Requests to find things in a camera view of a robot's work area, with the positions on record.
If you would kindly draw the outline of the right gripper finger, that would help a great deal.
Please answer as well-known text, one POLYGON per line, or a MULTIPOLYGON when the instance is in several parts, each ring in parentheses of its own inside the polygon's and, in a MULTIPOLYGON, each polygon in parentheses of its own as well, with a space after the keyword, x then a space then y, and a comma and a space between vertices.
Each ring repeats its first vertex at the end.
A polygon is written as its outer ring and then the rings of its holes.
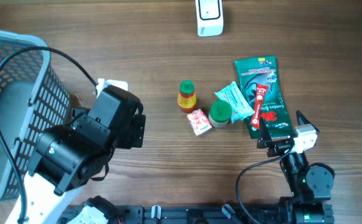
POLYGON ((267 129, 265 119, 261 117, 259 119, 259 140, 258 142, 271 142, 272 138, 270 136, 270 133, 267 129))
POLYGON ((312 124, 308 119, 306 119, 306 117, 303 115, 303 113, 300 110, 296 110, 296 117, 299 126, 303 124, 310 124, 315 129, 316 133, 320 132, 320 130, 314 124, 312 124))

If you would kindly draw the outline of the teal tissue pack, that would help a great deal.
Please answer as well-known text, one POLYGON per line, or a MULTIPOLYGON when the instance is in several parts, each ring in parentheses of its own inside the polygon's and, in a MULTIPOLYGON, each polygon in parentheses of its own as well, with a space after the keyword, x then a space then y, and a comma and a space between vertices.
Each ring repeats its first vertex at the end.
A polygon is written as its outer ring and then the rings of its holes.
POLYGON ((215 95, 222 101, 226 101, 232 108, 231 122, 244 120, 254 114, 251 105, 246 101, 236 82, 223 88, 221 91, 215 92, 215 95))

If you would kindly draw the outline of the red sachet stick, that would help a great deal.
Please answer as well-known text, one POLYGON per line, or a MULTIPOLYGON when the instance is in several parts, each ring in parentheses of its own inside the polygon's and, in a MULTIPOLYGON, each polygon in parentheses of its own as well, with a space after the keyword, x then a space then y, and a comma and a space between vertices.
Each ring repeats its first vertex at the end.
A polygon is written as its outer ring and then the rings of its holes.
POLYGON ((250 124, 255 129, 260 129, 260 112, 262 105, 264 104, 264 99, 267 94, 268 86, 263 84, 258 84, 256 88, 255 95, 255 104, 254 104, 254 114, 251 117, 250 124))

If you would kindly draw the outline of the green lid white jar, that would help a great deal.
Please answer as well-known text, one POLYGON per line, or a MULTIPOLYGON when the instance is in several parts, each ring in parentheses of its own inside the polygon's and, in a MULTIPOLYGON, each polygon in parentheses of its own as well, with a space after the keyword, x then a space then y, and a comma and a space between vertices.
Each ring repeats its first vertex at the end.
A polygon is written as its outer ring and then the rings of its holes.
POLYGON ((215 101, 209 110, 209 121, 215 128, 225 127, 232 115, 232 108, 226 101, 215 101))

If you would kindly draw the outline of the red white tissue pack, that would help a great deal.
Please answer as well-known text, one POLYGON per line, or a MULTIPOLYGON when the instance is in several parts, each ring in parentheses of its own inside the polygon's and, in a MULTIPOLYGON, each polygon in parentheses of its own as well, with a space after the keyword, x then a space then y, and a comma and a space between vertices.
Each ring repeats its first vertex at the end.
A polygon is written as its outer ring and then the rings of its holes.
POLYGON ((192 113, 186 115, 196 136, 200 136, 212 128, 208 117, 201 109, 194 110, 192 113))

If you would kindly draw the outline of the red sriracha sauce bottle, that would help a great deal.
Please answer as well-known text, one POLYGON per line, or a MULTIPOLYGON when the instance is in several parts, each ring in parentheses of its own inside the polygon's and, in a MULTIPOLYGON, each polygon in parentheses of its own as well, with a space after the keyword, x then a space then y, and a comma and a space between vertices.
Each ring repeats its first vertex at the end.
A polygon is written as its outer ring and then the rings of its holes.
POLYGON ((184 80, 179 86, 177 103, 185 113, 191 113, 196 107, 196 94, 194 83, 191 80, 184 80))

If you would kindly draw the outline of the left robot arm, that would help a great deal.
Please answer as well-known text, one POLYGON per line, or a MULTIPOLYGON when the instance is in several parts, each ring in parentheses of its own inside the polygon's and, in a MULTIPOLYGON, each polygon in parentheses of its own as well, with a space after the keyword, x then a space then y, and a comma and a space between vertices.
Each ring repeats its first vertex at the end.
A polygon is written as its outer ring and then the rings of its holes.
POLYGON ((145 122, 140 99, 109 85, 88 112, 43 130, 27 163, 26 194, 19 197, 7 222, 16 223, 15 214, 25 206, 23 223, 55 223, 115 149, 142 146, 145 122))

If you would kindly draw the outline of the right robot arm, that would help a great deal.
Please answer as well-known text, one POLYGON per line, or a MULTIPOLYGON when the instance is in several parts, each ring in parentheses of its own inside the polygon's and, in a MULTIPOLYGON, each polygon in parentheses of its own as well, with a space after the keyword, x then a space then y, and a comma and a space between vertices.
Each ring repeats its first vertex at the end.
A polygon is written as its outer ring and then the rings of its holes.
POLYGON ((259 120, 258 148, 267 148, 268 157, 280 157, 280 168, 292 195, 281 197, 273 215, 264 215, 266 223, 334 223, 331 199, 335 171, 328 165, 309 163, 305 151, 316 145, 319 129, 300 111, 296 111, 298 125, 285 139, 270 137, 265 120, 259 120))

